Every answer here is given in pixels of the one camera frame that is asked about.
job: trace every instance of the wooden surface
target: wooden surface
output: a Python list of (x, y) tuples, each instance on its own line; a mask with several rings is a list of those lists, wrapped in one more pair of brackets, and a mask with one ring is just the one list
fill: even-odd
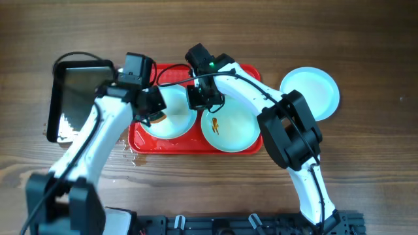
[[(319, 122), (322, 173), (339, 210), (365, 214), (368, 234), (418, 233), (416, 1), (2, 1), (0, 234), (27, 215), (24, 185), (65, 147), (47, 142), (51, 66), (83, 50), (123, 63), (126, 52), (184, 62), (194, 44), (259, 69), (278, 88), (292, 69), (327, 71), (337, 112)], [(131, 153), (127, 133), (100, 181), (106, 206), (141, 215), (297, 212), (286, 170), (252, 156)]]

